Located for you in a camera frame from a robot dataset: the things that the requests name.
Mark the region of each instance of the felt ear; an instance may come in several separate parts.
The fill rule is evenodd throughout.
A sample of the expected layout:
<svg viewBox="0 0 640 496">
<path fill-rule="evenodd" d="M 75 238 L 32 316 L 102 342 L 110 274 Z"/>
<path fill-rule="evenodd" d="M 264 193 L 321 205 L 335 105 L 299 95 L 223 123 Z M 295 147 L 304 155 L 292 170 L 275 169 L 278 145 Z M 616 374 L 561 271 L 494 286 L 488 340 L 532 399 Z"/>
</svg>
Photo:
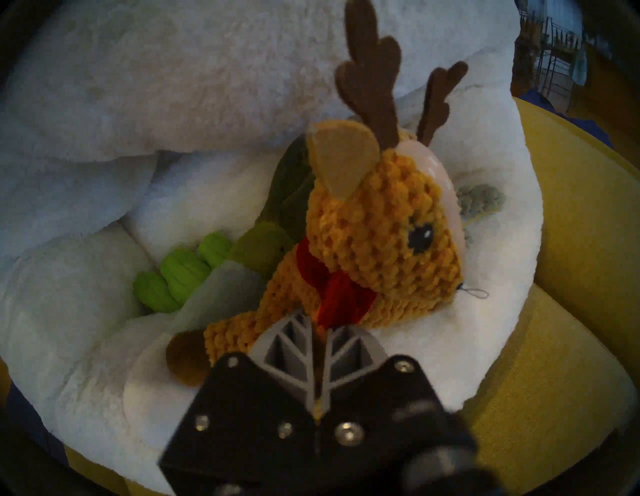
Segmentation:
<svg viewBox="0 0 640 496">
<path fill-rule="evenodd" d="M 307 131 L 309 163 L 338 200 L 346 200 L 380 161 L 373 132 L 360 122 L 329 120 Z"/>
</svg>

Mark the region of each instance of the blue fabric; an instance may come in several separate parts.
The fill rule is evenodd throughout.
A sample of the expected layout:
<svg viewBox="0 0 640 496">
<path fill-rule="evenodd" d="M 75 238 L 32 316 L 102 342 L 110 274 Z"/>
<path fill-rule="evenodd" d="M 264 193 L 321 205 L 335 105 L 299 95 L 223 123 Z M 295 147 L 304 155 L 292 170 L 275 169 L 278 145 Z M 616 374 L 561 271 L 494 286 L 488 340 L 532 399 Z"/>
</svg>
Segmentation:
<svg viewBox="0 0 640 496">
<path fill-rule="evenodd" d="M 35 411 L 15 384 L 11 384 L 11 389 L 6 398 L 6 414 L 9 421 L 22 428 L 34 443 L 62 465 L 69 466 L 64 445 L 45 429 L 38 412 Z"/>
<path fill-rule="evenodd" d="M 590 135 L 592 135 L 597 140 L 600 140 L 609 148 L 613 149 L 613 143 L 611 143 L 609 135 L 604 132 L 604 130 L 598 124 L 596 124 L 595 121 L 588 119 L 574 119 L 572 117 L 567 117 L 566 115 L 556 112 L 556 109 L 554 109 L 554 106 L 551 105 L 551 102 L 544 98 L 544 96 L 542 96 L 536 90 L 529 90 L 523 93 L 519 98 L 520 100 L 524 100 L 526 102 L 534 104 L 537 107 L 540 107 L 553 114 L 556 114 L 557 116 L 562 117 L 563 119 L 571 122 L 571 124 L 582 129 L 583 131 L 588 132 Z"/>
</svg>

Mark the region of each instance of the brown antler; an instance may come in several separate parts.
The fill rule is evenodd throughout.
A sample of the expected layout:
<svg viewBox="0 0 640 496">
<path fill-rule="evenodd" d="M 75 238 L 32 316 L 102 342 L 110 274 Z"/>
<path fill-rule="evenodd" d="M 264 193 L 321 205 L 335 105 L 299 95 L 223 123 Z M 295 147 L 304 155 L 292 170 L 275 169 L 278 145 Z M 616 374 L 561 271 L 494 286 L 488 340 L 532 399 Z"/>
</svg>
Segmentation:
<svg viewBox="0 0 640 496">
<path fill-rule="evenodd" d="M 469 66 L 465 62 L 456 62 L 449 70 L 442 67 L 434 69 L 429 76 L 424 96 L 424 110 L 416 133 L 424 146 L 429 146 L 436 129 L 443 126 L 449 118 L 449 104 L 444 99 L 465 77 L 468 70 Z"/>
<path fill-rule="evenodd" d="M 380 150 L 398 144 L 394 84 L 400 71 L 400 46 L 391 36 L 378 38 L 371 0 L 348 0 L 344 9 L 351 59 L 335 71 L 338 94 L 368 128 Z"/>
</svg>

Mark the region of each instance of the knitted reindeer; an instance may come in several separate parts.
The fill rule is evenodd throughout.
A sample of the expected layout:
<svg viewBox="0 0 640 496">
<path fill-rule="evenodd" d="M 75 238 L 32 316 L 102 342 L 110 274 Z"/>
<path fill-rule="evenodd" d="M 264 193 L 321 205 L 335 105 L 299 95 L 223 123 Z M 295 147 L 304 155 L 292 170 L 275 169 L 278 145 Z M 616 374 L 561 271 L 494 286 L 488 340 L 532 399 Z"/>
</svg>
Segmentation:
<svg viewBox="0 0 640 496">
<path fill-rule="evenodd" d="M 297 308 L 320 335 L 346 324 L 375 328 L 430 314 L 451 302 L 463 281 L 455 192 L 427 146 L 449 116 L 444 99 L 467 65 L 433 71 L 412 135 L 398 128 L 392 97 L 398 43 L 378 38 L 370 0 L 349 0 L 345 21 L 351 60 L 337 68 L 335 82 L 362 123 L 333 120 L 308 130 L 316 182 L 307 236 L 285 255 L 257 311 L 174 337 L 168 365 L 187 385 L 201 384 L 225 353 L 248 352 Z"/>
</svg>

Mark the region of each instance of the black eye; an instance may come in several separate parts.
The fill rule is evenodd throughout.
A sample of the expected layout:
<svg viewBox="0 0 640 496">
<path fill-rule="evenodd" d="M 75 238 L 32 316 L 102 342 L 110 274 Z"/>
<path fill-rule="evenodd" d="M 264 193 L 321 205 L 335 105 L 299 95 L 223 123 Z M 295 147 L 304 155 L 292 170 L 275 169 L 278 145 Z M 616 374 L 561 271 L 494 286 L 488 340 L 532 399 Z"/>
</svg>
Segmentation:
<svg viewBox="0 0 640 496">
<path fill-rule="evenodd" d="M 415 229 L 409 233 L 409 248 L 416 254 L 426 252 L 432 242 L 433 227 L 431 224 L 416 226 Z"/>
</svg>

